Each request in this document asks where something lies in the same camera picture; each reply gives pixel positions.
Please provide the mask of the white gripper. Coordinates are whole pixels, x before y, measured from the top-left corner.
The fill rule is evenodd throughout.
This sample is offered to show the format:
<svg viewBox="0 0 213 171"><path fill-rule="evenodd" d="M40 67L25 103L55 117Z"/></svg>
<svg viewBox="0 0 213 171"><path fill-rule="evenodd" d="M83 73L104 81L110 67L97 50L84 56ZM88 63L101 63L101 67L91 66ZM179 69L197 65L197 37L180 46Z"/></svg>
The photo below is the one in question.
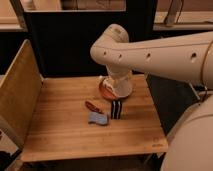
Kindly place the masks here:
<svg viewBox="0 0 213 171"><path fill-rule="evenodd" d="M108 77L103 81L104 86L113 92L113 83L116 79L131 78L132 71L121 67L107 66Z"/></svg>

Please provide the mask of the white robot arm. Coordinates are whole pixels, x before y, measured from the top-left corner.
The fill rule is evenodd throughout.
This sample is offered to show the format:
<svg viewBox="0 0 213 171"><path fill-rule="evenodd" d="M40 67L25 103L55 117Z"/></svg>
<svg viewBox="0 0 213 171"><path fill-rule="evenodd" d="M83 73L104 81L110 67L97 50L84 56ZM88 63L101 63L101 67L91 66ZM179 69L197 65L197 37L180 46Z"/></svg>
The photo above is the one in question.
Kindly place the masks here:
<svg viewBox="0 0 213 171"><path fill-rule="evenodd" d="M111 24L90 54L114 79L135 70L213 89L213 31L131 42L122 26ZM183 121L161 171L213 171L213 95Z"/></svg>

